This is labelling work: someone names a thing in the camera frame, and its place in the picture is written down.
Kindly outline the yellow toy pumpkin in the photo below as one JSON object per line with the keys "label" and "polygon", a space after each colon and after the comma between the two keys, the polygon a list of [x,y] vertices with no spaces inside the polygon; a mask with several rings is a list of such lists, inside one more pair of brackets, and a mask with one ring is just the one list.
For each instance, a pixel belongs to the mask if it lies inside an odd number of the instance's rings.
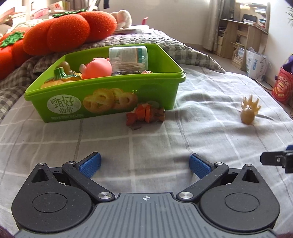
{"label": "yellow toy pumpkin", "polygon": [[47,79],[42,85],[41,88],[57,86],[60,84],[65,84],[74,81],[82,80],[80,73],[66,74],[63,67],[57,67],[54,69],[54,76]]}

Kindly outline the pink rubber pig toy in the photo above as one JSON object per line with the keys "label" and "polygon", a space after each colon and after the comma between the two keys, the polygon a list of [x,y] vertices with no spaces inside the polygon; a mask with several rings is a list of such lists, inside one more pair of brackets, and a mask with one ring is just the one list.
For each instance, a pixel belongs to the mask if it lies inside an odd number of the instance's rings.
{"label": "pink rubber pig toy", "polygon": [[112,65],[109,58],[93,58],[88,64],[81,64],[79,71],[83,79],[108,77],[112,74]]}

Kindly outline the cotton swab jar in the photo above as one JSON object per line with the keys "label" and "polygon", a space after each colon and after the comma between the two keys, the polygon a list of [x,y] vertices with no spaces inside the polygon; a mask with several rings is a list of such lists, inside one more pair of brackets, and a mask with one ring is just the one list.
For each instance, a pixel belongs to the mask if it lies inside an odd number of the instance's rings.
{"label": "cotton swab jar", "polygon": [[109,60],[112,72],[118,71],[145,71],[149,67],[148,51],[146,46],[111,47]]}

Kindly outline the tan rubber squid toy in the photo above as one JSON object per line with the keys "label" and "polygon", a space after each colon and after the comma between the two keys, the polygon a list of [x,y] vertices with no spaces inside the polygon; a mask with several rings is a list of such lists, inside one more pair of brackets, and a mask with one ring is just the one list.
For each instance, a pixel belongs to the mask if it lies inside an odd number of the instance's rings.
{"label": "tan rubber squid toy", "polygon": [[244,97],[241,103],[241,122],[246,125],[252,124],[260,109],[259,98],[254,101],[253,95],[250,95],[248,98]]}

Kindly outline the grey grid bed sheet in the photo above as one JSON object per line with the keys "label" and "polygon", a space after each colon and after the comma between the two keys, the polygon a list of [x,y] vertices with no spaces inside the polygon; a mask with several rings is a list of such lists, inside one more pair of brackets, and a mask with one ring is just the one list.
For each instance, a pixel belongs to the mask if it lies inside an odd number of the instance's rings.
{"label": "grey grid bed sheet", "polygon": [[[275,231],[291,232],[292,175],[263,166],[260,155],[292,144],[292,119],[246,76],[191,65],[183,69],[186,80],[165,121],[137,130],[127,127],[124,113],[45,123],[20,98],[1,121],[1,225],[17,232],[11,204],[39,162],[59,167],[97,151],[102,166],[93,179],[113,193],[178,193],[196,181],[189,169],[189,156],[196,153],[231,168],[253,164],[280,203]],[[261,109],[246,125],[240,119],[241,103],[250,95],[259,98]]]}

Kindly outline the red snack bucket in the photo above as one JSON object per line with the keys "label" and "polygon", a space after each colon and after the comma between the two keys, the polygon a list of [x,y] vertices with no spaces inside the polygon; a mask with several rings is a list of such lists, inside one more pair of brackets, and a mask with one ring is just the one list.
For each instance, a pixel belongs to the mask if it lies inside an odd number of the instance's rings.
{"label": "red snack bucket", "polygon": [[292,97],[292,73],[281,67],[275,79],[276,83],[272,90],[273,97],[283,104],[289,103]]}

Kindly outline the orange brown toy fish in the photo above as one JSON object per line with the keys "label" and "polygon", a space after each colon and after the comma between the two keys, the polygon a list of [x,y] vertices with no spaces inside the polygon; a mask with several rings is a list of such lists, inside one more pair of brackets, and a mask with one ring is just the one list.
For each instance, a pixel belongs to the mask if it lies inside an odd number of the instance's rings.
{"label": "orange brown toy fish", "polygon": [[134,110],[126,114],[126,125],[132,130],[141,128],[144,123],[164,122],[165,108],[158,102],[148,101],[138,104]]}

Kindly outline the green plastic storage box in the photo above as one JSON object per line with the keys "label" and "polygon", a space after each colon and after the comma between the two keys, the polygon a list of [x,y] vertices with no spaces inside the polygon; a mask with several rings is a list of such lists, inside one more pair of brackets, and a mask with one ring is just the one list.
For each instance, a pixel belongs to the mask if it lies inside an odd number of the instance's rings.
{"label": "green plastic storage box", "polygon": [[25,91],[44,122],[59,122],[132,111],[140,103],[158,102],[166,110],[173,108],[177,89],[185,81],[185,71],[157,44],[122,45],[146,46],[148,70],[118,71],[111,76],[69,82],[41,88],[54,76],[54,69],[67,61],[76,73],[81,64],[93,58],[109,57],[111,47],[101,47],[69,53],[46,69]]}

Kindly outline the purple plush toy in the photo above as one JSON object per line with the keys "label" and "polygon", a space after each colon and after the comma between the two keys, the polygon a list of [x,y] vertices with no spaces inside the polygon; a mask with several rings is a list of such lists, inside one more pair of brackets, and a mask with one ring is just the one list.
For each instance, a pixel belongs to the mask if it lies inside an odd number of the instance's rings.
{"label": "purple plush toy", "polygon": [[289,73],[293,73],[293,54],[289,56],[286,63],[283,65],[283,69]]}

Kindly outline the white paper shopping bag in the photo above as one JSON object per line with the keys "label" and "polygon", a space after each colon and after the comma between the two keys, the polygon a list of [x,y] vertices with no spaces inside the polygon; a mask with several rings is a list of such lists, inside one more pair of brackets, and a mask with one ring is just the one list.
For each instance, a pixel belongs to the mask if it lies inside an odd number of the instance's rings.
{"label": "white paper shopping bag", "polygon": [[252,47],[246,50],[246,72],[251,79],[262,82],[269,65],[269,61],[265,55],[262,55]]}

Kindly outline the wooden desk shelf unit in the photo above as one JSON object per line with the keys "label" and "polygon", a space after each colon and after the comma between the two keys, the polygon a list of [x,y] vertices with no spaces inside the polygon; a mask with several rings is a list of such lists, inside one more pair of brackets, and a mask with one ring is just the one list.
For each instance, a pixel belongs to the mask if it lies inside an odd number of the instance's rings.
{"label": "wooden desk shelf unit", "polygon": [[246,51],[263,52],[269,23],[269,1],[224,1],[215,53],[245,71]]}

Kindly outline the green potted plant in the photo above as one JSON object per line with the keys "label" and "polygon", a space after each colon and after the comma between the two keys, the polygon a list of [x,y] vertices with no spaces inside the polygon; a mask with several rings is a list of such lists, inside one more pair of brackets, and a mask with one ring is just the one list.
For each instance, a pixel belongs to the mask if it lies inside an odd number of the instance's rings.
{"label": "green potted plant", "polygon": [[288,23],[289,23],[289,25],[291,27],[293,27],[293,7],[292,6],[288,7],[287,15],[288,15]]}

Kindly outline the large orange pumpkin cushion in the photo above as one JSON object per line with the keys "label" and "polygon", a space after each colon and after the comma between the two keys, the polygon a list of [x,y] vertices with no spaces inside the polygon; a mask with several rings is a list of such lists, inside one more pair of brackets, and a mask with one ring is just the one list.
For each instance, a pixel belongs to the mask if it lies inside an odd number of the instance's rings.
{"label": "large orange pumpkin cushion", "polygon": [[23,50],[29,55],[69,52],[109,37],[116,27],[114,16],[104,11],[62,15],[32,27],[24,36]]}

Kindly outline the beige window curtain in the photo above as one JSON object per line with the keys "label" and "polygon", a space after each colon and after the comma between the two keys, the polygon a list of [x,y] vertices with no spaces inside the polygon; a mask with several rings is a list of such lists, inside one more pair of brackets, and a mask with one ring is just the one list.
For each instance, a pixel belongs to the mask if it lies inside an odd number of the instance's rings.
{"label": "beige window curtain", "polygon": [[224,0],[209,1],[209,14],[203,38],[203,48],[208,51],[217,49],[218,26],[224,5]]}

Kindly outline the white bookshelf with books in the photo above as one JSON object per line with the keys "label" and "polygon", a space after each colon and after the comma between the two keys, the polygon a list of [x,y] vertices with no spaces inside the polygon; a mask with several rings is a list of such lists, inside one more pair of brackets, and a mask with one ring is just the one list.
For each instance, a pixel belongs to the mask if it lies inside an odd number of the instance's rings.
{"label": "white bookshelf with books", "polygon": [[27,21],[48,17],[62,11],[98,9],[95,1],[1,1],[1,24],[12,25],[13,19]]}

